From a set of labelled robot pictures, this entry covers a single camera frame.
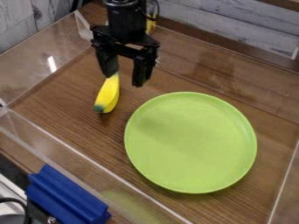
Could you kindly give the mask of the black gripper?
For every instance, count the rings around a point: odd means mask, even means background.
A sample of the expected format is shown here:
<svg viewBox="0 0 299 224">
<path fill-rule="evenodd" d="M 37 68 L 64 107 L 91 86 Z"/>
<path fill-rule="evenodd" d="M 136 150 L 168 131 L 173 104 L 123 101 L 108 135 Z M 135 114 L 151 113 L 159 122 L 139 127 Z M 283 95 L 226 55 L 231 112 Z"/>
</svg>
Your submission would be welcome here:
<svg viewBox="0 0 299 224">
<path fill-rule="evenodd" d="M 109 78 L 119 70 L 117 56 L 129 58 L 133 61 L 132 85 L 140 88 L 151 78 L 160 42 L 144 31 L 113 33 L 107 25 L 92 25 L 91 31 L 101 73 Z"/>
</svg>

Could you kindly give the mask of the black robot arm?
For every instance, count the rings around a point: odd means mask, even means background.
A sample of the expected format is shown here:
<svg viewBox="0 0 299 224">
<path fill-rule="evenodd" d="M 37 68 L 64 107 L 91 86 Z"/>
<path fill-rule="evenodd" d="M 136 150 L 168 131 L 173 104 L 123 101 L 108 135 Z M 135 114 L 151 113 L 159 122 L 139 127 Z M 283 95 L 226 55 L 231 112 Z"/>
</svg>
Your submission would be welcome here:
<svg viewBox="0 0 299 224">
<path fill-rule="evenodd" d="M 107 25 L 93 24 L 91 45 L 101 73 L 111 78 L 119 71 L 117 56 L 133 61 L 132 85 L 140 88 L 151 79 L 160 43 L 147 33 L 147 0 L 103 0 Z"/>
</svg>

